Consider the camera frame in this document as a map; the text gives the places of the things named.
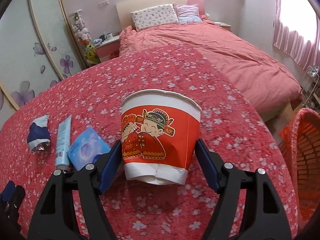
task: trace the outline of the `red paper cup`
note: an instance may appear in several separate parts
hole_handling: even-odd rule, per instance
[[[181,94],[147,89],[122,102],[122,157],[128,180],[184,184],[200,126],[200,106]]]

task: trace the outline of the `crumpled wrapper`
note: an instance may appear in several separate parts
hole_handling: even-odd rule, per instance
[[[27,143],[31,152],[45,150],[50,145],[48,131],[49,114],[34,119],[30,128]]]

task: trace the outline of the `patterned pillow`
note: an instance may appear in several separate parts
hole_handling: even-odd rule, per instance
[[[158,5],[131,13],[137,32],[165,24],[178,24],[172,4]]]
[[[180,24],[184,23],[203,23],[199,17],[199,7],[197,4],[193,5],[178,5],[173,4]]]

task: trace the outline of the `cup rim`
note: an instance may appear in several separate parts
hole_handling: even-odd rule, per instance
[[[130,95],[128,95],[123,101],[121,106],[123,106],[130,98],[135,97],[138,94],[145,94],[145,93],[150,93],[150,92],[154,92],[156,94],[167,94],[167,95],[174,95],[177,97],[182,98],[183,100],[189,101],[197,110],[199,110],[200,112],[202,112],[201,107],[191,98],[188,98],[182,94],[179,94],[177,92],[173,92],[173,91],[166,91],[166,90],[161,90],[161,89],[144,89],[144,90],[140,90],[137,92],[134,92]]]

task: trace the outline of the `bedside table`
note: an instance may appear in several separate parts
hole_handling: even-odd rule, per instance
[[[214,24],[221,26],[222,28],[226,29],[227,31],[231,32],[231,25],[223,23],[223,22],[216,22],[212,21]]]
[[[113,59],[119,56],[120,36],[115,36],[111,40],[104,41],[94,48],[101,63]]]

